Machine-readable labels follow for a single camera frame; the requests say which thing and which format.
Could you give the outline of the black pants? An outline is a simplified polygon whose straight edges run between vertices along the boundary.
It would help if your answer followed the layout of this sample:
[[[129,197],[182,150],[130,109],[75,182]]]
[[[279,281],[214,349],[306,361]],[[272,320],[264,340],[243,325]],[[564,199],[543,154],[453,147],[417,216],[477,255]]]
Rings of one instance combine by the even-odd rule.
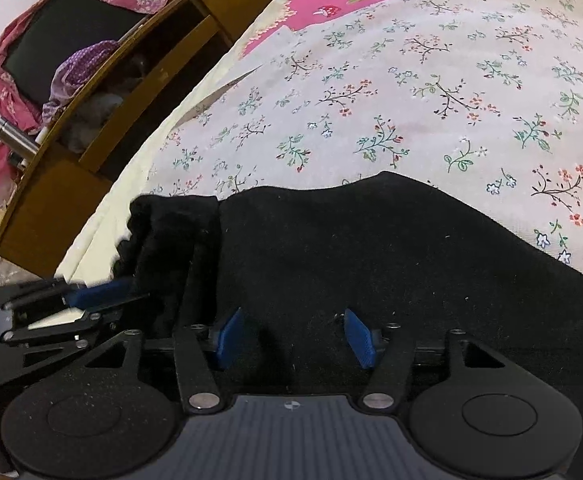
[[[583,411],[583,275],[429,185],[379,174],[325,190],[133,200],[115,278],[155,330],[242,310],[226,394],[359,394],[352,310],[419,341],[462,328]]]

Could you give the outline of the brown wooden headboard shelf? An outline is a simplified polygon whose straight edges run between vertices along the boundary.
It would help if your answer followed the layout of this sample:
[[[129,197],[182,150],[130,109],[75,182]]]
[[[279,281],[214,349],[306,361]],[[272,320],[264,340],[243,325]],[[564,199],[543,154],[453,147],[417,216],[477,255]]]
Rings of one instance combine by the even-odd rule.
[[[150,133],[272,0],[171,0],[143,18],[98,3],[120,44],[52,119],[0,222],[0,258],[52,275]]]

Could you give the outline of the silver metal bottle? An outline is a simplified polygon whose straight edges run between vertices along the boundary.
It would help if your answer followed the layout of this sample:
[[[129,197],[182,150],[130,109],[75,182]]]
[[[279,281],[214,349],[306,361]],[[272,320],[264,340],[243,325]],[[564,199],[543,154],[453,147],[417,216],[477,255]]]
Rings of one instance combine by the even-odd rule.
[[[0,141],[25,160],[33,160],[39,151],[39,145],[30,136],[3,117],[0,117]]]

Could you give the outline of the purple patterned cloth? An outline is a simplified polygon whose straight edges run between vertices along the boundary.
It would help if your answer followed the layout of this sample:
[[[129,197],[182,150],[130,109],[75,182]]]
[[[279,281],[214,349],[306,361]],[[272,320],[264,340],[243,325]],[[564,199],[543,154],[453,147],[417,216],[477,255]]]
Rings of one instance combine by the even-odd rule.
[[[119,48],[116,40],[103,40],[74,52],[57,67],[49,99],[42,106],[42,125],[49,125],[103,63]]]

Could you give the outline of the black screen panel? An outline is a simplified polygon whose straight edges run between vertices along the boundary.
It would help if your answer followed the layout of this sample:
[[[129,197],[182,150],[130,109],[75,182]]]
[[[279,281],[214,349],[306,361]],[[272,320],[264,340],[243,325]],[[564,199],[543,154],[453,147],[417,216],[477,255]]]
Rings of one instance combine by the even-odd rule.
[[[40,108],[60,64],[92,44],[121,39],[142,18],[142,13],[101,0],[49,0],[7,48],[3,67],[19,93]]]

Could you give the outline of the floral white bedsheet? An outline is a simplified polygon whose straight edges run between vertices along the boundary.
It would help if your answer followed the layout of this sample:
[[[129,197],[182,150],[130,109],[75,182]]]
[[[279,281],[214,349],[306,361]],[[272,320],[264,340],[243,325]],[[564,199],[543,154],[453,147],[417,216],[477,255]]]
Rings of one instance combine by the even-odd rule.
[[[136,196],[383,171],[583,274],[583,0],[383,0],[237,44],[150,135],[54,272],[106,280]]]

